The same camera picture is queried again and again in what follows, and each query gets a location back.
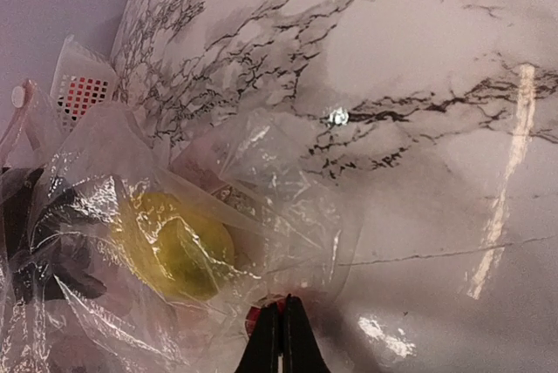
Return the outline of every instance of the white plastic basket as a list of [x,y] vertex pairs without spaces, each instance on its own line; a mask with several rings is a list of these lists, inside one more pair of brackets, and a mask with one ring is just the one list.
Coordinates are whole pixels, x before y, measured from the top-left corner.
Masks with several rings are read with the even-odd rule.
[[51,97],[66,131],[71,131],[87,109],[112,98],[117,76],[106,58],[67,37],[58,57]]

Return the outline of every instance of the red object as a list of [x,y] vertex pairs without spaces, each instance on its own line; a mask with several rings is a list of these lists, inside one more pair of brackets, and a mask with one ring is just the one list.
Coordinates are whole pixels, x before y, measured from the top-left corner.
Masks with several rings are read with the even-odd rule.
[[252,333],[254,332],[255,324],[257,323],[258,318],[260,317],[260,313],[262,312],[262,308],[266,308],[272,305],[273,303],[277,303],[279,314],[282,315],[282,313],[285,310],[285,306],[287,304],[287,298],[281,295],[269,295],[267,297],[264,297],[263,299],[257,302],[256,306],[250,308],[248,314],[246,315],[246,321],[244,322],[244,327],[246,328],[246,332],[248,333],[248,336],[252,336]]

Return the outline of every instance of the fruit in plastic bag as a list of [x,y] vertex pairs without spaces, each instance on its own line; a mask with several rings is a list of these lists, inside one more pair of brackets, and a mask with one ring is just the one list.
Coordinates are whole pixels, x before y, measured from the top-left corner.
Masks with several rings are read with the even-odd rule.
[[205,301],[217,294],[235,261],[220,222],[168,193],[143,193],[120,209],[112,237],[142,281],[170,298]]

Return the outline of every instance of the wall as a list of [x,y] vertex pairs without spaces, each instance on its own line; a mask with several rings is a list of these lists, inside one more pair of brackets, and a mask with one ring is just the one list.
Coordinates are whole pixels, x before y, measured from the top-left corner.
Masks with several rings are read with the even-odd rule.
[[0,0],[0,132],[11,89],[25,78],[49,92],[65,37],[108,55],[127,0]]

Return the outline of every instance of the marble surface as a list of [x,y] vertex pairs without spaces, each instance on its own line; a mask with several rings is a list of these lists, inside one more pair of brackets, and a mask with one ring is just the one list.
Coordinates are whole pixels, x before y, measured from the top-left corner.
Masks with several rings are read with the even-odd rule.
[[554,372],[557,24],[558,0],[129,0],[112,59],[175,153],[265,107],[362,197],[326,322],[347,371]]

